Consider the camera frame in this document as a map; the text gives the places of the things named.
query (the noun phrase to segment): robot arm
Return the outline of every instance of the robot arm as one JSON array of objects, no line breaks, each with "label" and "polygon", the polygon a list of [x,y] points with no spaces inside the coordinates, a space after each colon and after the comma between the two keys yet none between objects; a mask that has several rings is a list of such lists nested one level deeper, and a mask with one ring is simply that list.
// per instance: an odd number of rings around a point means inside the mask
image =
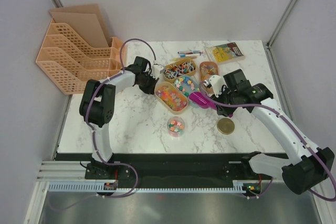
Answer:
[{"label": "robot arm", "polygon": [[[103,160],[108,161],[113,154],[110,146],[109,122],[114,113],[115,94],[136,84],[144,93],[154,94],[155,85],[162,71],[162,65],[151,65],[147,59],[137,56],[134,63],[125,68],[123,74],[111,79],[100,88],[97,97],[100,97],[101,100],[94,100],[88,119],[95,131],[96,148],[93,149],[99,150]],[[89,80],[86,84],[79,108],[79,113],[83,116],[84,121],[90,100],[100,84],[101,82],[96,80]],[[97,151],[93,152],[92,158],[96,162],[101,162]]]},{"label": "robot arm", "polygon": [[[327,147],[320,149],[317,144],[308,139],[285,115],[273,94],[261,83],[251,86],[241,69],[223,77],[211,76],[206,86],[213,87],[212,99],[224,104],[261,104],[274,109],[276,113],[259,106],[246,106],[251,114],[259,119],[274,135],[288,155],[288,159],[270,157],[260,152],[251,153],[244,161],[251,170],[258,174],[266,174],[274,178],[283,178],[286,185],[296,194],[302,194],[328,176],[322,166],[301,143],[298,136],[282,119],[284,117],[304,137],[308,146],[322,159],[328,169],[331,169],[334,153]],[[237,108],[216,105],[217,114],[229,116]]]}]

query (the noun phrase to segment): marble tabletop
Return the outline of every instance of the marble tabletop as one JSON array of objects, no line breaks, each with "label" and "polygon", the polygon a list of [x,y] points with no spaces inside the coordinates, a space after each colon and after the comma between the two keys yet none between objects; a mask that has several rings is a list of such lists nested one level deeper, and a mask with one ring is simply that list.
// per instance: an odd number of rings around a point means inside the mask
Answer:
[{"label": "marble tabletop", "polygon": [[[166,65],[178,57],[178,51],[203,50],[228,41],[165,41],[149,42],[158,63]],[[261,41],[235,41],[246,58],[219,65],[220,74],[241,68],[251,84],[263,83],[278,100],[275,84]],[[150,49],[141,42],[128,43],[127,64],[136,56],[153,62]],[[206,56],[195,59],[199,65]],[[72,96],[62,131],[58,153],[91,153],[91,134],[79,115],[82,95]],[[235,130],[223,135],[216,123],[222,118],[215,110],[193,108],[190,105],[180,115],[186,124],[180,138],[171,137],[167,121],[174,116],[155,96],[144,94],[138,87],[126,88],[115,97],[114,116],[110,122],[110,144],[115,153],[249,153],[283,152],[282,147],[267,128],[246,109],[237,109],[232,120]]]}]

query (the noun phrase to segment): pink object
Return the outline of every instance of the pink object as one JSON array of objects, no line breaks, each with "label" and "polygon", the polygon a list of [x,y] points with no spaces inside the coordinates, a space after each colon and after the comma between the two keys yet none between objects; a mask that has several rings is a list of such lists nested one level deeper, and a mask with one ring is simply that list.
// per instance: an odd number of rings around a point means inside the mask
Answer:
[{"label": "pink object", "polygon": [[202,109],[212,108],[217,110],[216,105],[206,100],[200,92],[193,92],[189,95],[189,99],[200,106]]}]

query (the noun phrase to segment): gray wall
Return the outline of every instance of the gray wall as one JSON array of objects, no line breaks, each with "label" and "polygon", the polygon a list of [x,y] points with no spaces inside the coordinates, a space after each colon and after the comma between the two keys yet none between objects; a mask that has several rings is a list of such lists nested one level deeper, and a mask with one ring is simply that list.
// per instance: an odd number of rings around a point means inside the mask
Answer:
[{"label": "gray wall", "polygon": [[268,40],[290,0],[61,0],[98,3],[122,39]]},{"label": "gray wall", "polygon": [[0,0],[0,223],[22,223],[66,96],[35,64],[50,0]]},{"label": "gray wall", "polygon": [[[298,0],[273,53],[293,119],[313,141],[336,153],[335,43],[336,0]],[[332,171],[336,176],[335,164]],[[325,184],[333,197],[330,183]]]}]

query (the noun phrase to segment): pen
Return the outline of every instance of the pen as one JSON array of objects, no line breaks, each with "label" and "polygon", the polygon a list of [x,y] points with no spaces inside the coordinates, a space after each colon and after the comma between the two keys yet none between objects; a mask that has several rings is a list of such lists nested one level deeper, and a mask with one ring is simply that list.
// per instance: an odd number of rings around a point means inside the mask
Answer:
[{"label": "pen", "polygon": [[179,55],[191,55],[191,54],[201,54],[202,52],[199,50],[194,50],[194,51],[179,51],[177,53]]},{"label": "pen", "polygon": [[196,53],[196,54],[189,54],[189,55],[187,55],[187,54],[185,54],[185,55],[180,55],[180,57],[181,58],[184,58],[184,57],[189,57],[189,56],[199,56],[199,55],[201,55],[201,53]]}]

